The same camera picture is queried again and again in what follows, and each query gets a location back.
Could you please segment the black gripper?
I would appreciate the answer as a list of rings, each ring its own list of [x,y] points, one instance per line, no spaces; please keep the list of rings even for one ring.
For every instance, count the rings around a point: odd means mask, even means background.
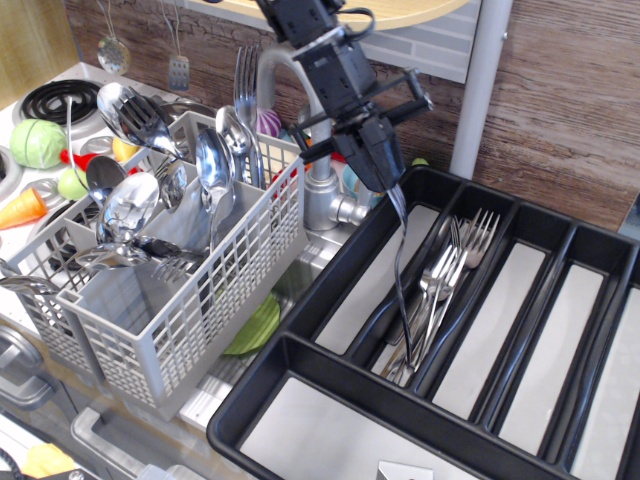
[[[293,59],[303,68],[324,114],[313,115],[292,131],[305,163],[338,153],[376,193],[392,189],[405,171],[395,127],[429,111],[433,103],[417,72],[406,70],[379,82],[359,39],[345,27],[289,27]],[[374,98],[404,83],[412,99],[390,109]]]

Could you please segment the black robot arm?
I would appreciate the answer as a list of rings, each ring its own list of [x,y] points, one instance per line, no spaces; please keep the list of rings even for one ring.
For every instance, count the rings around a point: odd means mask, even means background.
[[[433,109],[414,69],[379,81],[360,40],[375,29],[354,32],[339,14],[373,12],[346,9],[343,1],[260,1],[277,40],[289,43],[302,67],[320,112],[293,126],[289,135],[302,149],[306,164],[334,152],[344,157],[373,192],[393,189],[405,166],[395,127]]]

